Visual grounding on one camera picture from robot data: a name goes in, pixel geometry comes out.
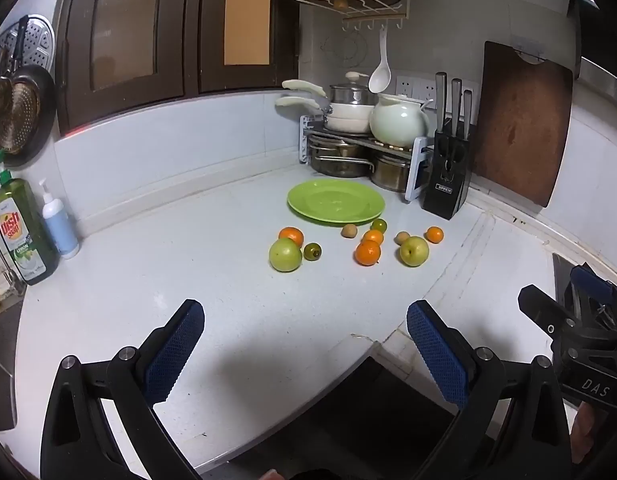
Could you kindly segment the right hand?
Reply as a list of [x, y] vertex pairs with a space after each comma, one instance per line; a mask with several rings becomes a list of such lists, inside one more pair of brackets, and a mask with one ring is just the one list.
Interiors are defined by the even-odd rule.
[[571, 430], [572, 458], [580, 462], [593, 447], [593, 428], [596, 423], [595, 409], [586, 402], [581, 402]]

